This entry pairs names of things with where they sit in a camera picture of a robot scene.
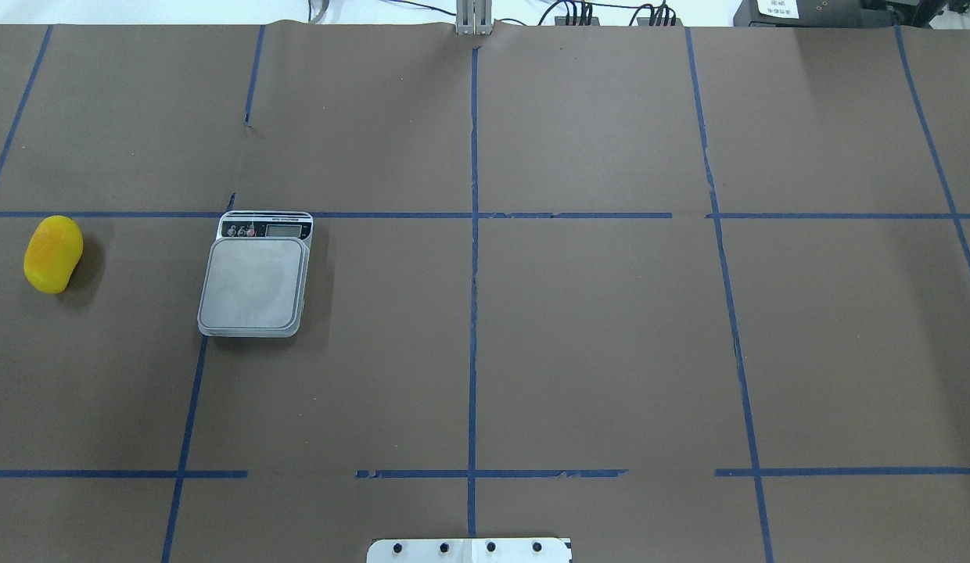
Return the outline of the yellow mango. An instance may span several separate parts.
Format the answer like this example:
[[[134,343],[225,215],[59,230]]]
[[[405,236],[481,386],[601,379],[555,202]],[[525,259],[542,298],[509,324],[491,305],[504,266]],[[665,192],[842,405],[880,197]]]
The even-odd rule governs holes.
[[[23,256],[23,273],[39,292],[61,293],[69,285],[84,250],[77,222],[66,215],[50,215],[34,229]]]

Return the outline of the silver digital kitchen scale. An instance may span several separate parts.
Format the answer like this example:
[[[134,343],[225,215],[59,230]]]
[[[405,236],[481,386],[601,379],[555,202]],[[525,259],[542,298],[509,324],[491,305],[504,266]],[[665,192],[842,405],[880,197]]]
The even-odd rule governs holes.
[[[303,211],[229,210],[207,256],[201,335],[282,339],[300,328],[314,218]]]

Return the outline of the white metal mounting plate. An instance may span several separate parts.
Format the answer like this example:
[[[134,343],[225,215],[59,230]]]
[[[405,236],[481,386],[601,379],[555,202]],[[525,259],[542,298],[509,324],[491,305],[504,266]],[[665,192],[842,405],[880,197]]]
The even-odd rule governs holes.
[[[381,539],[367,562],[572,562],[571,540],[557,537]]]

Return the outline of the black device with label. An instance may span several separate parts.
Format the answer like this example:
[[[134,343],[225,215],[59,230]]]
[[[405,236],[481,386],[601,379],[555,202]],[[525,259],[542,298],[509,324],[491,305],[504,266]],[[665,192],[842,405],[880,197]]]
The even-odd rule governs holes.
[[[733,27],[881,28],[892,26],[888,12],[867,1],[742,1]]]

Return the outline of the aluminium profile post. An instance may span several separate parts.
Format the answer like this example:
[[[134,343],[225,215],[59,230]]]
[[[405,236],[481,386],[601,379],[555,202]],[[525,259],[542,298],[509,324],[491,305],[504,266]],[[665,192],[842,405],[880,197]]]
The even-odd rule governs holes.
[[[460,36],[489,35],[494,29],[493,1],[457,0],[455,31]]]

